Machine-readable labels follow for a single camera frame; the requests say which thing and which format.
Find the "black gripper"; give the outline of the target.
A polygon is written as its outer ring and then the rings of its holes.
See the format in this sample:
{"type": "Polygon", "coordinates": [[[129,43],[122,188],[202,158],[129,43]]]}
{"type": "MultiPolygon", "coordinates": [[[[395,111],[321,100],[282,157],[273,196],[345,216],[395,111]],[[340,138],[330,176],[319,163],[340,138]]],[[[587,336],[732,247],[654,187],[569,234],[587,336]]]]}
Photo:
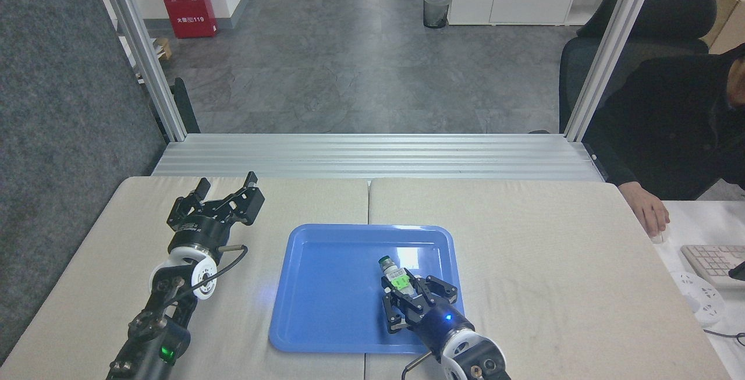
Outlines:
{"type": "Polygon", "coordinates": [[[440,354],[455,332],[476,329],[453,306],[458,299],[457,288],[440,278],[415,276],[410,280],[404,275],[391,281],[383,275],[381,286],[384,288],[382,303],[389,334],[410,330],[428,350],[440,354]],[[411,309],[425,312],[407,311],[409,301],[411,309]]]}
{"type": "Polygon", "coordinates": [[[227,244],[233,223],[253,225],[264,204],[264,195],[256,186],[258,177],[249,172],[244,186],[221,199],[205,202],[205,215],[189,215],[203,209],[203,200],[210,190],[207,178],[201,178],[196,189],[186,197],[178,197],[167,218],[175,234],[169,252],[177,247],[200,247],[216,253],[227,244]]]}

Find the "person's hand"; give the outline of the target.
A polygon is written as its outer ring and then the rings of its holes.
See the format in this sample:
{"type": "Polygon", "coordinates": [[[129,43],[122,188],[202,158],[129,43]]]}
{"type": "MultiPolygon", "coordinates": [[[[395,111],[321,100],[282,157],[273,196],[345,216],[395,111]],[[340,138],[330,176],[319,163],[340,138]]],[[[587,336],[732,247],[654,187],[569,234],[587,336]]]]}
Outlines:
{"type": "Polygon", "coordinates": [[[620,184],[618,190],[650,239],[667,229],[671,222],[669,211],[659,197],[651,194],[637,182],[620,184]]]}

